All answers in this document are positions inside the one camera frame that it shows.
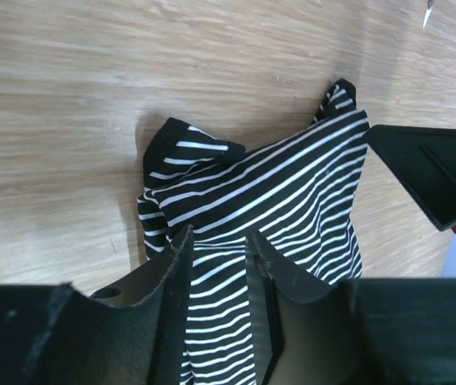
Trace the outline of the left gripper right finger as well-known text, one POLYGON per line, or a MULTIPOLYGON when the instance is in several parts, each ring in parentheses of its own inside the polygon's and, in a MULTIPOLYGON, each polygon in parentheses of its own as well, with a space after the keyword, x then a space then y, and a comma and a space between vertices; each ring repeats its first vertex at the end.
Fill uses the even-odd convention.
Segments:
POLYGON ((259 384, 456 384, 456 279, 331 286, 259 232, 245 262, 259 384))

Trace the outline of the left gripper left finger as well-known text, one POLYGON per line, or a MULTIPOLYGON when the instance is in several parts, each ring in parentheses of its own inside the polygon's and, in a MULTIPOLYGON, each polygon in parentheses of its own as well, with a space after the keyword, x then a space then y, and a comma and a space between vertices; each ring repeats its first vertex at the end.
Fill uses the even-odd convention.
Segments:
POLYGON ((0 285, 0 384, 177 384, 193 231, 91 296, 0 285))

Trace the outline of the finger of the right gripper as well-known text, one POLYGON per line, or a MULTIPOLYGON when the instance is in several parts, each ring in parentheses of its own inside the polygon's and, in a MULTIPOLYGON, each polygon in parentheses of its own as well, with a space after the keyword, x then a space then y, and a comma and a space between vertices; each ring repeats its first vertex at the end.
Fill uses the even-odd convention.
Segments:
POLYGON ((369 146, 440 231, 456 226, 456 129, 379 124, 369 146))

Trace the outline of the black white striped tank top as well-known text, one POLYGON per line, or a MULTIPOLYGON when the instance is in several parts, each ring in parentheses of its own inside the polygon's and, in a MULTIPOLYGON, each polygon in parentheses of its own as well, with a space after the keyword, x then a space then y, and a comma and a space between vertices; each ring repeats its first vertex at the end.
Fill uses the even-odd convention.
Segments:
POLYGON ((245 268, 253 230, 330 285, 361 275, 350 213, 368 130, 355 86, 339 79, 307 128, 252 151, 175 118, 155 134, 137 200, 147 258, 183 227, 194 233, 180 383, 256 382, 245 268))

